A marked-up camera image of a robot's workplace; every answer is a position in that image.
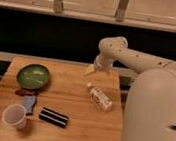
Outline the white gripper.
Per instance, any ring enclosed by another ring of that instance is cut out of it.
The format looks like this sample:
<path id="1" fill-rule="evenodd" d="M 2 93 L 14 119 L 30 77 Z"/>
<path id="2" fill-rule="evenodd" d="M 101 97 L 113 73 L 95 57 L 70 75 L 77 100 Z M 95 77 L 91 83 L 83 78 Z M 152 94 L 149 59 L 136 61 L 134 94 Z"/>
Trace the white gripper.
<path id="1" fill-rule="evenodd" d="M 109 74 L 111 67 L 113 67 L 112 61 L 102 55 L 97 55 L 94 60 L 94 64 L 88 65 L 85 70 L 85 76 L 89 76 L 90 74 L 92 75 L 96 71 L 103 71 L 106 74 Z"/>

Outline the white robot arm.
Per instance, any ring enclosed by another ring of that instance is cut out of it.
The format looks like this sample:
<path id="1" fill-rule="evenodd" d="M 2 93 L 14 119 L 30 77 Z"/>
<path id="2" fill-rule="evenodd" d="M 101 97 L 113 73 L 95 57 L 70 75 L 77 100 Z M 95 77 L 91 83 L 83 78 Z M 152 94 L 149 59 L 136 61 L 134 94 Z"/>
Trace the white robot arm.
<path id="1" fill-rule="evenodd" d="M 85 74 L 109 72 L 118 61 L 137 73 L 130 86 L 120 141 L 176 141 L 176 61 L 130 49 L 122 37 L 99 41 Z"/>

